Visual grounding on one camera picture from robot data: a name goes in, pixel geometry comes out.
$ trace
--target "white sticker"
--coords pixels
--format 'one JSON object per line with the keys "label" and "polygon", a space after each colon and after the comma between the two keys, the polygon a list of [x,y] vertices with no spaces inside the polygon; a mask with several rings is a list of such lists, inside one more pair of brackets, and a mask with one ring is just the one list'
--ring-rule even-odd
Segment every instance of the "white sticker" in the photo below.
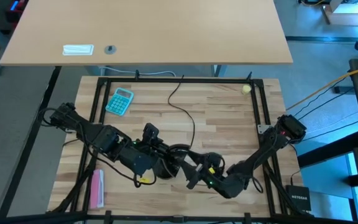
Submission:
{"label": "white sticker", "polygon": [[103,170],[99,170],[99,194],[98,194],[98,208],[104,207],[104,173]]}
{"label": "white sticker", "polygon": [[64,56],[79,56],[79,55],[92,55],[93,45],[92,44],[78,44],[78,45],[64,45],[63,55]]}

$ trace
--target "light wood desk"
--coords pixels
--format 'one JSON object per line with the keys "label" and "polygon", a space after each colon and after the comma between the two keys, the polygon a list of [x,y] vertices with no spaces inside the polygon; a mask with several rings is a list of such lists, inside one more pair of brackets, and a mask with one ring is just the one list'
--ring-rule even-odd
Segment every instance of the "light wood desk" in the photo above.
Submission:
{"label": "light wood desk", "polygon": [[[97,77],[83,77],[78,90],[75,106],[77,112],[89,118],[94,98]],[[275,79],[265,79],[265,92],[269,114],[273,122],[284,114],[285,108],[280,84]],[[119,83],[111,84],[110,97],[117,87],[134,92],[134,100],[125,116],[120,117],[106,113],[104,123],[113,125],[125,132],[132,139],[141,138],[146,123],[152,123],[160,130],[159,138],[167,144],[189,144],[192,135],[192,123],[187,115],[167,104],[169,94],[177,83]],[[240,160],[247,159],[259,147],[255,128],[254,110],[250,95],[242,95],[243,84],[219,83],[182,83],[172,96],[172,103],[180,106],[192,115],[196,123],[195,141],[192,150],[196,152],[217,152],[226,160],[226,168]],[[101,99],[96,112],[96,119],[101,109]],[[262,107],[259,108],[263,118]],[[68,134],[66,141],[75,138]],[[56,181],[48,209],[53,209],[66,197],[74,186],[83,144],[79,141],[63,148]],[[289,184],[290,176],[299,170],[295,151],[286,147],[278,151],[278,161],[283,185]],[[132,176],[131,171],[120,162],[113,164],[123,173]],[[204,183],[193,189],[186,188],[187,181],[180,170],[177,178],[158,179],[152,186],[137,189],[133,182],[117,175],[108,166],[97,162],[97,168],[105,173],[105,207],[91,210],[90,214],[104,214],[112,210],[114,215],[184,215],[207,217],[243,217],[249,212],[252,217],[269,217],[266,193],[256,191],[252,182],[248,189],[239,196],[225,199]],[[262,168],[255,170],[255,177],[265,188]],[[295,175],[296,185],[302,185],[300,174]],[[278,194],[273,186],[276,212]],[[78,209],[81,210],[83,192]]]}
{"label": "light wood desk", "polygon": [[[93,44],[91,56],[63,56]],[[108,45],[117,48],[108,55]],[[1,65],[292,63],[273,0],[30,0]]]}

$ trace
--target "calculator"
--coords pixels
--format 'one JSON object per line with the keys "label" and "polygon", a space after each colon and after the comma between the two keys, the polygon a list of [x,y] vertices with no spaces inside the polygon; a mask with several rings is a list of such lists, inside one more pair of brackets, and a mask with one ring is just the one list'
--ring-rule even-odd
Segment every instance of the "calculator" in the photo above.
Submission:
{"label": "calculator", "polygon": [[125,114],[133,98],[133,92],[124,88],[117,88],[106,106],[106,111],[122,116]]}

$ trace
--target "black electronics box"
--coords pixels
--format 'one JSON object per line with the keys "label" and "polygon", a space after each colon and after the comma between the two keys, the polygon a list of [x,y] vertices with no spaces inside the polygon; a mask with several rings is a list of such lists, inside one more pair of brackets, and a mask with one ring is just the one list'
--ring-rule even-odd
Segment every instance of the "black electronics box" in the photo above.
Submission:
{"label": "black electronics box", "polygon": [[309,188],[287,185],[285,186],[285,189],[287,190],[292,202],[300,210],[308,213],[311,211]]}

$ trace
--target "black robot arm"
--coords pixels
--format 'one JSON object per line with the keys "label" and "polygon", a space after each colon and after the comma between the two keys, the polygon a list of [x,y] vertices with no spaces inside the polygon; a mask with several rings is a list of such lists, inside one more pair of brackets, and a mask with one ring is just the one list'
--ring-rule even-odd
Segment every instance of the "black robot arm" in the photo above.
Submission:
{"label": "black robot arm", "polygon": [[[77,114],[72,103],[64,103],[51,115],[50,124],[62,130],[75,130],[79,140],[113,162],[119,160],[136,175],[141,176],[153,168],[157,177],[167,179],[175,177],[182,168],[189,189],[202,180],[225,198],[236,197],[247,189],[258,166],[287,144],[300,142],[306,134],[306,128],[293,116],[279,117],[277,124],[263,133],[261,147],[248,159],[230,166],[224,176],[225,163],[221,155],[215,152],[198,154],[185,144],[168,146],[158,138],[158,129],[150,123],[144,128],[142,140],[132,141],[113,126],[90,123]],[[195,166],[185,161],[186,156]]]}

